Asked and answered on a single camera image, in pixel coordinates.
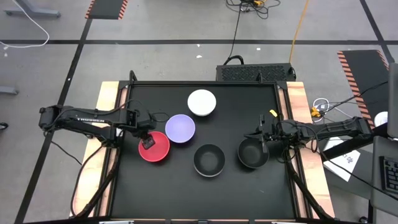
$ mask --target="concrete floor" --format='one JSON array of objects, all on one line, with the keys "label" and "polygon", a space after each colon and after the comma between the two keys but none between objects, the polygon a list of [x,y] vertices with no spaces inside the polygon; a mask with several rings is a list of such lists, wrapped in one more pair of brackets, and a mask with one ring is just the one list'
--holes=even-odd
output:
[{"label": "concrete floor", "polygon": [[[366,1],[385,40],[398,40],[395,0]],[[59,10],[59,19],[36,19],[51,40],[78,40],[85,26],[90,0],[32,0],[37,6]],[[290,40],[305,0],[282,1],[270,9],[268,20],[242,14],[237,39]],[[1,1],[0,9],[12,6]],[[232,39],[237,13],[224,0],[134,0],[121,21],[93,21],[90,40]],[[0,40],[44,39],[42,31],[25,17],[0,12]],[[298,35],[300,40],[377,40],[358,0],[312,0]],[[1,121],[10,127],[0,133],[0,222],[12,223],[39,155],[44,137],[37,122],[39,108],[57,103],[77,45],[46,45],[30,49],[0,49],[0,85],[16,86],[16,96],[0,95]],[[389,45],[398,59],[398,46]],[[215,68],[229,54],[230,44],[85,45],[66,105],[94,108],[101,82],[127,80],[133,69],[139,80],[214,80]],[[318,97],[341,101],[352,96],[336,52],[378,49],[378,45],[296,45],[292,65],[306,87],[308,102]],[[246,63],[282,63],[289,45],[235,45],[234,54]],[[355,105],[341,109],[360,115]],[[331,111],[328,117],[346,117]],[[68,152],[83,158],[86,138],[68,131],[53,139]],[[25,222],[67,218],[69,201],[79,166],[51,146]],[[330,186],[338,218],[356,221],[367,214],[368,203]],[[378,223],[397,223],[383,213]]]}]

